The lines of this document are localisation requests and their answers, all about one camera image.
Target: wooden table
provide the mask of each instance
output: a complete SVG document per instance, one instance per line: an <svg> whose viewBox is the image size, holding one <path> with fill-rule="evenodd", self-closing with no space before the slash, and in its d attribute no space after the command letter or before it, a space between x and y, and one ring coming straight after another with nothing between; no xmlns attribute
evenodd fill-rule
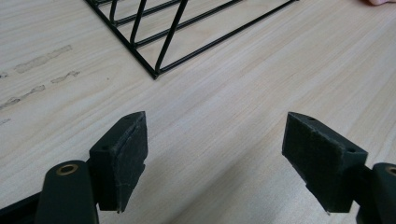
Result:
<svg viewBox="0 0 396 224"><path fill-rule="evenodd" d="M244 1L177 33L164 64L280 3ZM0 207L145 110L147 169L125 213L101 223L354 223L356 204L329 216L281 155L286 116L326 123L369 167L395 163L395 9L302 0L154 81L84 1L2 0ZM175 10L144 19L140 36ZM156 59L161 43L142 53Z"/></svg>

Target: screw hole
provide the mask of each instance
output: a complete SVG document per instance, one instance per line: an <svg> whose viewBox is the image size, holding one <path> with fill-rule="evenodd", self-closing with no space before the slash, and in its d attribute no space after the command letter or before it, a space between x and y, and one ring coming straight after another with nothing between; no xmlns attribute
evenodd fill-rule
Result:
<svg viewBox="0 0 396 224"><path fill-rule="evenodd" d="M347 152L350 152L350 153L355 153L355 152L356 152L356 149L355 149L355 148L349 147L349 148L346 149L346 151L347 151Z"/></svg>
<svg viewBox="0 0 396 224"><path fill-rule="evenodd" d="M396 167L388 166L388 167L387 167L387 171L388 171L388 173L390 173L391 175L396 176Z"/></svg>
<svg viewBox="0 0 396 224"><path fill-rule="evenodd" d="M70 175L73 174L77 170L78 166L75 164L67 164L60 167L57 171L57 175Z"/></svg>

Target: clamp jaw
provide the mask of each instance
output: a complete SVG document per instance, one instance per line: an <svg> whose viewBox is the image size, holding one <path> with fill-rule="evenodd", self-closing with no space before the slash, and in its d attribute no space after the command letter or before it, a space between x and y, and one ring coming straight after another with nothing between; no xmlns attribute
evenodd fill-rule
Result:
<svg viewBox="0 0 396 224"><path fill-rule="evenodd" d="M0 210L0 223L99 223L101 210L123 212L148 155L145 112L120 119L85 161L66 161L46 174L41 192Z"/></svg>
<svg viewBox="0 0 396 224"><path fill-rule="evenodd" d="M348 213L360 206L358 223L396 223L396 165L364 165L368 153L320 121L289 113L282 154L323 208Z"/></svg>

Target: black wire rack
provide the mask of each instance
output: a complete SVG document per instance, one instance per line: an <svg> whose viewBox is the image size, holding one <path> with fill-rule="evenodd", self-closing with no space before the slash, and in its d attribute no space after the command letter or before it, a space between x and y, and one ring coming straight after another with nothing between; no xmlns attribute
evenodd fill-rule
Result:
<svg viewBox="0 0 396 224"><path fill-rule="evenodd" d="M247 29L248 27L250 27L251 25L262 21L263 19L275 14L276 12L278 12L279 10L281 10L284 7L287 7L288 5L292 4L293 2L299 1L299 0L289 0L287 2L285 2L284 4L275 7L274 9L265 12L264 14L262 14L260 17L256 18L253 21L250 21L242 26L240 26L239 28L231 31L230 33L221 36L220 38L204 45L203 47L200 47L199 49L187 54L186 56L162 67L162 63L163 63L163 58L165 57L166 51L169 48L169 45L171 44L172 38L175 34L175 32L177 30L183 29L193 23L196 23L198 21L201 21L204 18L207 18L209 16L212 16L220 11L222 11L223 9L227 8L227 7L231 7L232 5L235 5L238 2L241 2L243 0L231 0L228 1L218 7L214 7L210 10L208 10L207 12L204 12L198 16L195 16L189 20L180 22L180 19L183 15L184 9L186 8L187 3L189 2L189 0L170 0L168 2L162 3L156 7L151 7L148 9L145 9L147 0L140 0L140 4L139 4L139 8L137 10L137 13L132 15L132 16L128 16L125 18L121 18L119 20L115 19L115 14L116 14L116 10L117 10L117 3L119 2L119 0L85 0L90 6L91 8L96 12L97 15L99 15L99 17L103 20L103 22L108 26L108 28L110 28L110 30L114 33L114 35L116 35L116 37L122 42L122 44L136 57L136 59L140 62L140 64L142 64L142 66L149 72L149 74L156 79L159 75L175 68L176 66L186 62L187 60L201 54L202 52L211 49L213 47L215 47L217 44L221 43L222 41L232 37L233 35L236 35L240 32L242 32L243 30ZM107 4L111 4L110 7L110 12L109 12L109 16L107 17L104 12L101 10L101 7L103 5L107 5ZM143 40L140 41L135 41L136 38L136 34L137 34L137 30L139 28L140 25L140 21L142 19L142 17L145 17L147 15L159 12L161 10L164 10L166 8L175 6L178 4L178 9L177 9L177 13L172 21L172 25L169 29L164 30L159 32L156 35L152 35L150 37L147 37ZM131 36L130 39L128 40L127 38L125 38L125 36L120 32L120 30L118 29L118 27L120 27L121 25L127 24L134 21L134 26L131 32ZM150 44L158 39L161 39L165 37L165 41L163 43L163 47L161 49L160 55L158 56L158 60L155 63L155 66L152 67L147 61L146 59L137 51L139 48L146 46L147 44Z"/></svg>

